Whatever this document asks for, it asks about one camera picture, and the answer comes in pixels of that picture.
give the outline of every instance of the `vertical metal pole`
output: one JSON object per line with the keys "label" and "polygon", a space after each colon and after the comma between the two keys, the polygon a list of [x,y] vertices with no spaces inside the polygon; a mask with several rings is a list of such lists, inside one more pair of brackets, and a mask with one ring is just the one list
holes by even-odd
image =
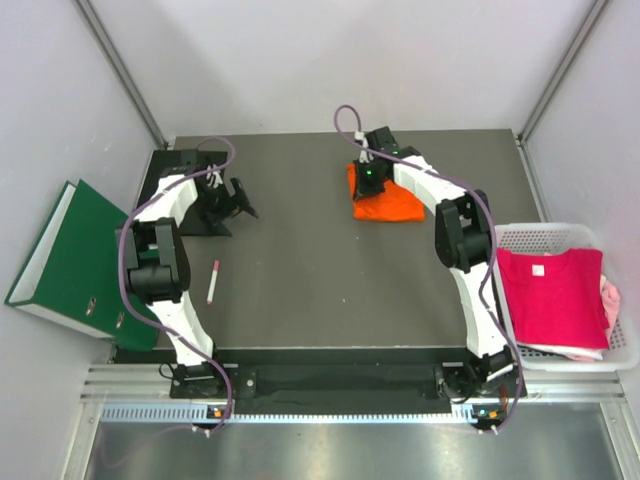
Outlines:
{"label": "vertical metal pole", "polygon": [[118,77],[118,80],[122,84],[127,96],[129,97],[129,100],[131,100],[131,103],[140,115],[140,118],[147,127],[147,130],[149,130],[149,133],[153,137],[156,145],[158,146],[158,148],[166,148],[168,142],[162,135],[160,127],[153,118],[149,107],[147,107],[147,104],[140,94],[138,87],[136,87],[131,74],[122,61],[122,58],[120,57],[120,54],[118,53],[115,45],[111,41],[111,38],[104,28],[104,25],[102,25],[102,21],[100,20],[100,17],[98,16],[96,10],[93,8],[91,1],[73,0],[73,3],[76,5],[78,11],[87,22],[87,26],[91,30],[91,33],[100,46],[100,49],[107,57],[107,61],[113,68],[116,77]]}
{"label": "vertical metal pole", "polygon": [[602,14],[610,3],[611,0],[595,0],[591,4],[591,7],[589,8],[587,15],[585,16],[582,25],[569,44],[569,47],[562,57],[560,64],[551,76],[551,79],[542,92],[540,99],[529,115],[529,118],[527,119],[524,128],[522,129],[522,133],[518,135],[519,140],[523,144],[526,144],[527,141],[531,138],[531,135],[538,126],[540,119],[547,111],[549,104],[558,92],[558,88],[566,78],[569,70],[571,70],[571,67],[575,63],[576,58],[584,48],[589,36],[593,32],[594,27],[596,26],[600,18],[602,18]]}

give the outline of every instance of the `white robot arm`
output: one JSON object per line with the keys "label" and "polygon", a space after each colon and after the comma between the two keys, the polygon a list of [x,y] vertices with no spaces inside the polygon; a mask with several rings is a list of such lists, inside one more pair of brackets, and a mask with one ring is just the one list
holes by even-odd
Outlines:
{"label": "white robot arm", "polygon": [[203,358],[181,339],[211,357],[215,355],[215,343],[200,325],[189,297],[191,269],[180,225],[185,218],[187,223],[190,215],[192,227],[196,220],[207,227],[200,230],[207,232],[202,234],[230,236],[223,220],[240,212],[254,217],[257,213],[238,178],[231,179],[232,195],[223,182],[224,173],[211,171],[215,163],[206,152],[171,153],[172,159],[176,157],[175,166],[161,174],[152,195],[159,198],[135,217],[127,231],[125,286],[147,305],[160,323],[179,333],[180,337],[169,334],[177,363],[186,371],[185,376],[190,372],[197,376],[202,369],[196,367],[203,365]]}
{"label": "white robot arm", "polygon": [[384,181],[392,179],[418,198],[436,218],[436,251],[456,281],[467,327],[467,349],[474,359],[468,373],[476,385],[489,382],[513,370],[506,339],[496,327],[495,298],[485,289],[483,305],[478,292],[490,256],[488,224],[473,197],[451,182],[429,175],[437,173],[412,147],[400,148],[387,127],[364,135],[356,132],[355,141],[363,147],[401,159],[391,162],[374,155],[356,160],[354,200],[384,192]]}
{"label": "white robot arm", "polygon": [[[169,185],[182,177],[184,175],[171,175],[161,178],[158,181],[158,190],[154,196],[164,192]],[[198,191],[194,180],[187,180],[167,191],[154,204],[140,213],[136,220],[139,222],[156,222],[161,218],[173,218],[176,226],[180,227],[187,210],[197,198]],[[213,354],[213,340],[200,325],[188,290],[182,292],[177,302],[168,298],[153,301],[147,307],[156,315],[160,323],[179,332],[185,340],[201,352],[209,356]],[[202,357],[187,348],[177,337],[169,335],[169,339],[176,350],[178,364],[189,367],[202,363]]]}
{"label": "white robot arm", "polygon": [[[436,172],[436,170],[423,157],[413,155],[405,157],[403,160],[419,167],[419,169],[400,163],[394,164],[394,182],[413,193],[433,215],[436,215],[436,207],[443,200],[455,200],[465,195],[466,192],[460,187],[425,173],[429,170]],[[460,294],[467,327],[467,348],[478,358],[502,353],[507,346],[506,340],[496,328],[489,311],[484,307],[478,295],[480,283],[487,271],[487,264],[474,265],[470,267],[468,273],[458,268],[450,268],[449,271],[456,281]],[[484,300],[497,316],[494,296],[487,290],[483,292],[483,295]],[[487,381],[491,381],[512,369],[513,365],[508,364],[488,375]]]}

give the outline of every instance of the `orange towel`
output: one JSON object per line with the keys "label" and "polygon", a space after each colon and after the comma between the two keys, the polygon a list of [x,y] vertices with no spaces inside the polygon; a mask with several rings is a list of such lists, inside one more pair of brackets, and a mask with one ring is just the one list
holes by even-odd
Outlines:
{"label": "orange towel", "polygon": [[[356,189],[356,167],[347,166],[349,191],[353,199]],[[373,222],[422,222],[425,219],[424,205],[413,193],[391,180],[384,182],[384,192],[374,197],[353,201],[353,218]]]}

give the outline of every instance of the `gray table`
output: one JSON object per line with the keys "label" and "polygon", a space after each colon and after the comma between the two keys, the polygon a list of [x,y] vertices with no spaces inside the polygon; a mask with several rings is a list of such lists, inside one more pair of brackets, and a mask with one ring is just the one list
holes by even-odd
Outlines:
{"label": "gray table", "polygon": [[[483,189],[497,223],[538,220],[509,130],[397,132],[443,173]],[[196,138],[179,138],[176,148]],[[260,214],[227,222],[233,238],[187,238],[191,298],[222,347],[453,346],[466,329],[434,221],[359,222],[335,133],[232,137],[239,176]],[[211,143],[208,147],[216,149]],[[214,304],[211,267],[220,260]],[[159,346],[169,346],[165,335]]]}

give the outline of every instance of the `plastic basket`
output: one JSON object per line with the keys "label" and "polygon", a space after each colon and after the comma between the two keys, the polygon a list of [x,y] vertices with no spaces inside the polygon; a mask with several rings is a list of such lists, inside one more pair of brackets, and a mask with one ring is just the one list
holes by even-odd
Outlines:
{"label": "plastic basket", "polygon": [[[558,254],[570,248],[599,248],[594,233],[583,225],[567,223],[512,223],[496,227],[498,246],[514,253],[543,255]],[[607,256],[604,256],[606,275]],[[504,294],[500,268],[496,262],[493,270],[500,310],[507,332],[514,338],[511,317]],[[522,366],[533,370],[552,372],[613,372],[633,368],[640,359],[638,339],[624,311],[618,318],[610,340],[609,350],[603,360],[578,362],[563,356],[520,347]]]}

